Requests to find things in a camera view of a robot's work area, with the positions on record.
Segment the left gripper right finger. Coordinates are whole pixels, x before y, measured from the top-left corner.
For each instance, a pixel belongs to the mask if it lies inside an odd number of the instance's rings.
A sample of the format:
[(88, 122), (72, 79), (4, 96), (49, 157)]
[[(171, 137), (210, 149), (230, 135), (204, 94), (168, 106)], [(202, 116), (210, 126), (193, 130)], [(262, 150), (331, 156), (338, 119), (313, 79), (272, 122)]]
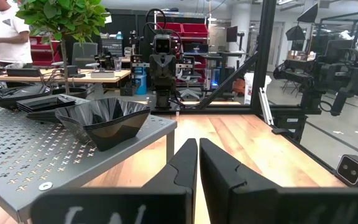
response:
[(211, 224), (358, 224), (358, 188), (281, 187), (200, 139)]

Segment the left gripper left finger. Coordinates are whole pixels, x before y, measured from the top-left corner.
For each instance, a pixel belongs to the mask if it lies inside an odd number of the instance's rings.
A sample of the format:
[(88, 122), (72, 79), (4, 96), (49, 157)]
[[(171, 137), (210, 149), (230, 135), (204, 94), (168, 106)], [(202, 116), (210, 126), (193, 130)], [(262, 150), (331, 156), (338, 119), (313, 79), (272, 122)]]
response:
[(33, 224), (194, 224), (198, 145), (187, 139), (141, 187), (55, 189), (31, 207)]

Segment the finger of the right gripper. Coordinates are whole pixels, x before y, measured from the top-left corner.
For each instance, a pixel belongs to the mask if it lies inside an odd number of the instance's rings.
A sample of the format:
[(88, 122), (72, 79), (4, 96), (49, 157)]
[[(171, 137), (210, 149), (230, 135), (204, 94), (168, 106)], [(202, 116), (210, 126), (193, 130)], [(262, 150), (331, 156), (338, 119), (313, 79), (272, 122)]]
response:
[(162, 74), (162, 61), (159, 55), (150, 55), (150, 76), (152, 78), (158, 78)]
[(162, 72), (164, 77), (172, 78), (175, 76), (176, 71), (176, 56), (175, 55), (164, 55), (163, 58)]

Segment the blue bucket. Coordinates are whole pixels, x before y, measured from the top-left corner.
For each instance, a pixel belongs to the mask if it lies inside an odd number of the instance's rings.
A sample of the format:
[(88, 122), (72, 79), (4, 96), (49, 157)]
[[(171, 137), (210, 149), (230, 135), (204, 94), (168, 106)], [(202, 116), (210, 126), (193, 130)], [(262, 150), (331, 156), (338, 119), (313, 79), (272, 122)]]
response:
[(137, 85), (136, 95), (145, 95), (147, 93), (147, 73), (145, 68), (135, 68), (135, 84)]

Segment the white office chair base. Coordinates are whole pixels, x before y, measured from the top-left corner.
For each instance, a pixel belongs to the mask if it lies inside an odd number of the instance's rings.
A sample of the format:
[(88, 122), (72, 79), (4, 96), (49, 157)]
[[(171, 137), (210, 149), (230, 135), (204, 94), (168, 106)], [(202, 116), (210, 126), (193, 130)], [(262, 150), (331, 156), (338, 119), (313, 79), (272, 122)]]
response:
[(197, 100), (199, 100), (200, 96), (202, 95), (202, 93), (200, 91), (194, 91), (189, 88), (180, 90), (179, 93), (182, 98), (185, 98), (187, 96), (192, 96), (192, 97), (196, 98)]

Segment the black equipment shelf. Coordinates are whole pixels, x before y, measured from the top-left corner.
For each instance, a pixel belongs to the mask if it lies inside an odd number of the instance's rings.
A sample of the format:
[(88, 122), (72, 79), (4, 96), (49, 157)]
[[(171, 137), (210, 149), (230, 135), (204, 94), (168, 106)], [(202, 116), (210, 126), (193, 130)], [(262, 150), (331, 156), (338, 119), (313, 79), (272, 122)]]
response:
[(186, 88), (189, 88), (194, 91), (200, 91), (201, 93), (206, 93), (210, 91), (211, 88), (217, 87), (221, 82), (223, 82), (223, 76), (227, 75), (229, 72), (226, 71), (227, 59), (229, 57), (242, 57), (246, 53), (239, 49), (235, 52), (228, 52), (220, 50), (218, 52), (210, 51), (210, 45), (208, 45), (209, 38), (212, 36), (212, 28), (214, 24), (212, 23), (213, 18), (205, 14), (198, 13), (189, 13), (189, 12), (173, 12), (166, 10), (156, 10), (151, 9), (149, 14), (154, 14), (154, 19), (156, 20), (155, 27), (159, 27), (157, 24), (158, 17), (163, 17), (163, 26), (167, 23), (168, 17), (179, 17), (179, 18), (190, 18), (190, 19), (204, 19), (203, 24), (208, 28), (208, 36), (205, 37), (181, 37), (175, 31), (173, 32), (173, 40), (175, 42), (181, 41), (181, 50), (177, 53), (177, 56), (190, 57), (195, 60), (195, 65), (193, 67), (194, 72), (189, 74), (184, 74), (182, 70), (178, 72), (178, 78), (180, 84), (185, 84)]

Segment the red shelf bins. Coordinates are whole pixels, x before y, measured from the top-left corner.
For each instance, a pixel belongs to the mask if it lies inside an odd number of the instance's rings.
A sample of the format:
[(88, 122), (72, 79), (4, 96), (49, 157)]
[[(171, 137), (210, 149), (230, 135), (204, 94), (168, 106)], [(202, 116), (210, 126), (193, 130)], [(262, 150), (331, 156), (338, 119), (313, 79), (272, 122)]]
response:
[(175, 31), (181, 37), (207, 38), (208, 36), (208, 28), (205, 24), (167, 22), (165, 27), (163, 26), (163, 22), (158, 22), (157, 24), (162, 29)]

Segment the small black monitor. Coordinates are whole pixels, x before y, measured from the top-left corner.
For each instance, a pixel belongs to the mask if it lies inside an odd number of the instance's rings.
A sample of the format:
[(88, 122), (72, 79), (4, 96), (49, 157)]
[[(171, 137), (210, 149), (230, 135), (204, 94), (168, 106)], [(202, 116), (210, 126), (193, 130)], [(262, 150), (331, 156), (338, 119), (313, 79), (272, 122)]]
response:
[(238, 26), (228, 27), (226, 29), (226, 42), (237, 42)]

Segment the orange bag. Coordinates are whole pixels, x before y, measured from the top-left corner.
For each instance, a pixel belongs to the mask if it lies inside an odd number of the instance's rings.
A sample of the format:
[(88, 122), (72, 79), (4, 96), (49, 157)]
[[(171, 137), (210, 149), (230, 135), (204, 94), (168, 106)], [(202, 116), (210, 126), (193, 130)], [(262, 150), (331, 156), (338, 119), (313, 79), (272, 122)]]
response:
[(237, 78), (232, 84), (232, 90), (239, 96), (245, 95), (246, 83), (243, 78)]

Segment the grey office chair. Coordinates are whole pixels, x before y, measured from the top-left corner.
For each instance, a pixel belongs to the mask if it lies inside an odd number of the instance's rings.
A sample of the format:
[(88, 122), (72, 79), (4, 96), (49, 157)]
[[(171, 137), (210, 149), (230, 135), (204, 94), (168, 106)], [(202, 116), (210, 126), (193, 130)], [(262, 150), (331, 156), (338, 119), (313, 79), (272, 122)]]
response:
[(98, 54), (98, 44), (94, 42), (76, 42), (73, 44), (71, 64), (78, 68), (87, 68), (87, 64), (95, 63), (94, 56)]

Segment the white waste bin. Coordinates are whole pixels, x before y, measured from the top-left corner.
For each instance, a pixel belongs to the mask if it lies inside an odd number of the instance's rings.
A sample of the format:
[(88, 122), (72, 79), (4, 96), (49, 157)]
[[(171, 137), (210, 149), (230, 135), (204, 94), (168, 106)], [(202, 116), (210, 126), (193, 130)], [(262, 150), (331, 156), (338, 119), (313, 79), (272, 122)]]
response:
[[(253, 72), (249, 72), (246, 73), (244, 75), (244, 80), (245, 80), (245, 93), (244, 93), (244, 104), (245, 105), (249, 105), (251, 98), (252, 98), (252, 84), (253, 84), (253, 79), (254, 79), (254, 73)], [(272, 79), (267, 75), (265, 77), (265, 86), (264, 89), (267, 89), (267, 86), (270, 84), (270, 82), (272, 81)]]

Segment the wooden top standing desk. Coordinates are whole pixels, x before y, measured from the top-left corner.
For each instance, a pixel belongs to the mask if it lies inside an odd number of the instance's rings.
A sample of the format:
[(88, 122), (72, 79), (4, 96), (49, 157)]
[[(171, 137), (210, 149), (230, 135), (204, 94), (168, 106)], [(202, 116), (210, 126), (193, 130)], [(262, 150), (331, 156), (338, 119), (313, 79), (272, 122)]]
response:
[[(23, 83), (63, 83), (64, 78), (61, 75), (53, 75), (52, 70), (41, 69), (41, 77), (10, 77), (6, 74), (0, 75), (0, 81), (2, 82), (23, 82)], [(94, 70), (85, 69), (80, 73), (85, 74), (82, 78), (69, 78), (71, 83), (90, 83), (93, 84), (93, 93), (95, 99), (100, 99), (104, 96), (103, 83), (119, 83), (124, 78), (131, 74), (130, 70), (121, 70), (120, 72), (114, 72), (112, 78), (92, 78), (91, 73)]]

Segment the silver aluminium profile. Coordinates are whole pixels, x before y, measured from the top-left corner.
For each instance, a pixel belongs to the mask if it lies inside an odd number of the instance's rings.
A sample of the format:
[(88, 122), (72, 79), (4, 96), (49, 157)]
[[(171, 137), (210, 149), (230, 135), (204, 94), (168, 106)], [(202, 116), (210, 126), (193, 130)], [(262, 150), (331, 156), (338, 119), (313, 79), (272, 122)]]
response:
[(259, 100), (261, 104), (264, 121), (269, 125), (274, 125), (273, 116), (270, 110), (269, 101), (264, 88), (259, 88)]

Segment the potted green plant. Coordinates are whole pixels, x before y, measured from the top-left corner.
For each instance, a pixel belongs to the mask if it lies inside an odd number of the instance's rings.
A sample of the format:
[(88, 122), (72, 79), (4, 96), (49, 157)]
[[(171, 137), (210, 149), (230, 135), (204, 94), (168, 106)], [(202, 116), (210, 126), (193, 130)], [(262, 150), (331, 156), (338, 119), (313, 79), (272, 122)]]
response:
[(69, 94), (66, 38), (80, 44), (99, 35), (110, 12), (101, 0), (25, 0), (16, 16), (30, 26), (31, 34), (46, 32), (43, 42), (59, 41), (63, 59), (65, 93)]

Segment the grey perforated metal rack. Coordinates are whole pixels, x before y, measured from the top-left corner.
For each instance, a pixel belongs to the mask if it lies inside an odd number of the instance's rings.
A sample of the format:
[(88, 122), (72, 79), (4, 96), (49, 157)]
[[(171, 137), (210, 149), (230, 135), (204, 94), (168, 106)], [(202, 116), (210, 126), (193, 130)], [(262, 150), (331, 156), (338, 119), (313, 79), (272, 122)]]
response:
[(23, 112), (0, 108), (0, 224), (28, 223), (38, 196), (81, 187), (162, 137), (167, 162), (174, 154), (176, 128), (176, 121), (150, 115), (136, 137), (100, 152), (61, 124), (41, 124)]

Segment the black softbox light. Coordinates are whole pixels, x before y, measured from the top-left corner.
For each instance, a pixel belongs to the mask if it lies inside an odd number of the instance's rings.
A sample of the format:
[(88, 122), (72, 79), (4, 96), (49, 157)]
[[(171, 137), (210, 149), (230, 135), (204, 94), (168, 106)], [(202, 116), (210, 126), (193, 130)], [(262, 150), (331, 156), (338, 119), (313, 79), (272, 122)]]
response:
[(297, 25), (292, 27), (285, 33), (287, 40), (289, 41), (305, 40), (303, 29), (299, 26), (299, 23), (304, 22), (304, 23), (314, 24), (317, 14), (318, 14), (318, 3), (315, 3), (297, 18), (297, 22), (298, 22)]

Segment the black power strip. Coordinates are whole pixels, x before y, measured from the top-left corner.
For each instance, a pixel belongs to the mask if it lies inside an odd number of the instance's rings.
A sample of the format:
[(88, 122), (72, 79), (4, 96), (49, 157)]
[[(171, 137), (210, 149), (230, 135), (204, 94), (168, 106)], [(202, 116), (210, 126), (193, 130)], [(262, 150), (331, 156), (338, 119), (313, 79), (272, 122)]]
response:
[(40, 77), (41, 71), (37, 68), (7, 68), (9, 77)]

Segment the black handheld device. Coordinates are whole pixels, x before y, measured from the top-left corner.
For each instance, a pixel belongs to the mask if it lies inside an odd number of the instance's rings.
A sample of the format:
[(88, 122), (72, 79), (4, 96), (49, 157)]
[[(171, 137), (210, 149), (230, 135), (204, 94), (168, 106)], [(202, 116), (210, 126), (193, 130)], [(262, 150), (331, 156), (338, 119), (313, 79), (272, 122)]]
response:
[(351, 40), (330, 40), (324, 55), (312, 61), (287, 59), (273, 71), (273, 77), (299, 84), (300, 107), (306, 111), (318, 110), (321, 97), (335, 91), (328, 112), (339, 116), (346, 100), (358, 96), (358, 51)]

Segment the person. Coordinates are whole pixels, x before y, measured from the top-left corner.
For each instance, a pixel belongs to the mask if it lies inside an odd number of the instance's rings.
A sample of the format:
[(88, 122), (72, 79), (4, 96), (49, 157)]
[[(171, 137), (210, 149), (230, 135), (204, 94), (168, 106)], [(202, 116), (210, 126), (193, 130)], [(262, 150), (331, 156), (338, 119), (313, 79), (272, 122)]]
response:
[(0, 0), (0, 65), (21, 63), (24, 68), (33, 65), (29, 34), (30, 28), (16, 16), (19, 7), (9, 0)]

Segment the black aluminium table frame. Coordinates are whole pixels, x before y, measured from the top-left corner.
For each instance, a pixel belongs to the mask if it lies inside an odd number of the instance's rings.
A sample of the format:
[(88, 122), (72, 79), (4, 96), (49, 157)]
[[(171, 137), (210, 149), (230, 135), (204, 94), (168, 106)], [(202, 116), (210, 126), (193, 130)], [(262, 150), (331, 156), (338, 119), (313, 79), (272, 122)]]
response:
[[(267, 72), (267, 60), (270, 48), (270, 39), (272, 37), (273, 20), (276, 9), (276, 0), (264, 0), (262, 3), (262, 13), (260, 24), (262, 25), (259, 31), (259, 41), (257, 51), (253, 56), (249, 57), (244, 64), (239, 67), (231, 76), (229, 76), (217, 89), (215, 89), (208, 97), (203, 98), (193, 106), (176, 106), (170, 109), (155, 109), (155, 100), (152, 99), (149, 105), (152, 107), (152, 114), (154, 115), (172, 115), (175, 113), (181, 114), (253, 114), (259, 118), (264, 118), (262, 114), (261, 104), (259, 100), (259, 88), (264, 87), (265, 77)], [(244, 73), (252, 65), (256, 65), (253, 79), (252, 99), (250, 105), (212, 105), (211, 103), (221, 94), (224, 89), (231, 84), (240, 74)], [(306, 111), (299, 106), (288, 105), (272, 105), (270, 110), (273, 115), (301, 115)], [(321, 165), (330, 173), (334, 172), (334, 168), (325, 163), (322, 159), (310, 152), (305, 147), (301, 146), (289, 135), (290, 131), (284, 131), (277, 128), (275, 125), (270, 126), (274, 134), (281, 135), (289, 140), (294, 146), (304, 152), (312, 160)]]

